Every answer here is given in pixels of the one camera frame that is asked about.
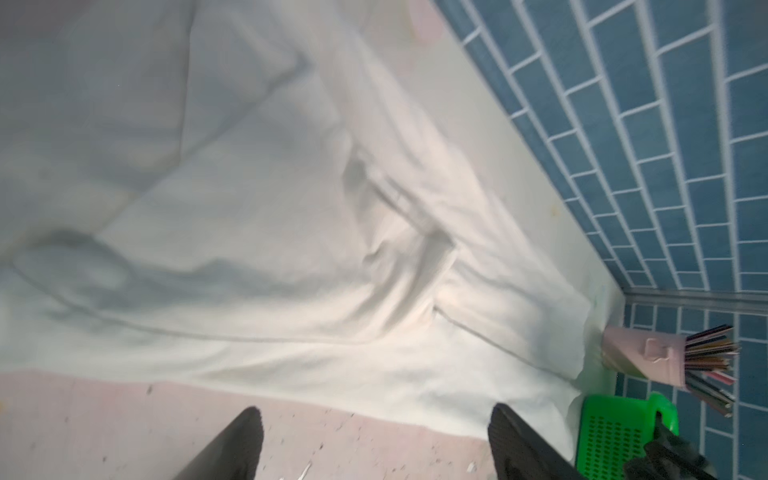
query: green plastic basket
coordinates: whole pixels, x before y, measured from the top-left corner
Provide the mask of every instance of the green plastic basket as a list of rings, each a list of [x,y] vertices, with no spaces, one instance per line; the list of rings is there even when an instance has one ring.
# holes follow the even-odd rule
[[[656,414],[675,435],[677,408],[653,392],[648,400],[588,396],[581,410],[576,469],[590,480],[623,480],[627,460],[644,457],[643,445],[654,439]]]

